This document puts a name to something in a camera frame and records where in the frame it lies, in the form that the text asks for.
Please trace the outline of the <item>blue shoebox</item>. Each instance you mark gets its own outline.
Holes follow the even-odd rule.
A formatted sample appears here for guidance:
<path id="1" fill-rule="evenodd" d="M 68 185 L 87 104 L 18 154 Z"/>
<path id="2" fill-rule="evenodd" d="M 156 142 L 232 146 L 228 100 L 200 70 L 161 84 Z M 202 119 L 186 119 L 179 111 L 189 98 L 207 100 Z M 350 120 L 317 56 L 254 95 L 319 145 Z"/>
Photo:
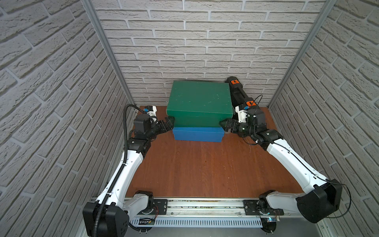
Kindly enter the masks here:
<path id="1" fill-rule="evenodd" d="M 175 140 L 221 142 L 225 132 L 221 127 L 175 127 L 173 134 Z"/>

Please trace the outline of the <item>green shoebox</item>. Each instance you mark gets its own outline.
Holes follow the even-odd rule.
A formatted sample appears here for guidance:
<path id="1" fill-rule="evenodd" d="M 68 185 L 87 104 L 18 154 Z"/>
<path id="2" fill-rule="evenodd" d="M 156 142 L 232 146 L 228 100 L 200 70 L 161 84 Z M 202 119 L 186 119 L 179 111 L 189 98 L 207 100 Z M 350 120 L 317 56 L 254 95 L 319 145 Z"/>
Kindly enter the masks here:
<path id="1" fill-rule="evenodd" d="M 230 87 L 217 82 L 174 81 L 166 113 L 175 119 L 175 127 L 219 127 L 234 115 Z"/>

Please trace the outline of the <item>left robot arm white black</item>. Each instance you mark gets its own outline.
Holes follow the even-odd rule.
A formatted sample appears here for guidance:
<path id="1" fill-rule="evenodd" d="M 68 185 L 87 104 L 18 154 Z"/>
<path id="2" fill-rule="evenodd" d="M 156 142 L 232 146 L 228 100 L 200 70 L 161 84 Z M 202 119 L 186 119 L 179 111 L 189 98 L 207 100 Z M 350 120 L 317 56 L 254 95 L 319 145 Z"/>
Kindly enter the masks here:
<path id="1" fill-rule="evenodd" d="M 173 117 L 157 120 L 155 112 L 142 113 L 134 120 L 134 132 L 127 135 L 124 152 L 110 182 L 95 202 L 83 209 L 83 219 L 90 237 L 123 237 L 130 220 L 143 210 L 152 210 L 152 192 L 138 191 L 125 201 L 131 181 L 159 134 L 174 128 Z"/>

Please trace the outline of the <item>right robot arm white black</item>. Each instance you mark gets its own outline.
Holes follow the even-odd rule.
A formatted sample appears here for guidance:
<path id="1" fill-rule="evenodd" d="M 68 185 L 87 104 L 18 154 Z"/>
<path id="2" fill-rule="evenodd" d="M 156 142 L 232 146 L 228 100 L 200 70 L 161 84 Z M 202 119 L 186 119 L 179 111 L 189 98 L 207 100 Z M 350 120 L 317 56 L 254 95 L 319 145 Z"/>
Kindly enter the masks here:
<path id="1" fill-rule="evenodd" d="M 257 211 L 261 215 L 280 215 L 285 210 L 301 214 L 311 223 L 331 217 L 339 210 L 343 184 L 330 180 L 309 165 L 275 129 L 268 129 L 264 113 L 254 106 L 247 110 L 236 108 L 238 119 L 225 119 L 220 126 L 227 132 L 249 137 L 252 145 L 279 161 L 292 175 L 302 193 L 291 194 L 269 190 L 259 196 Z"/>

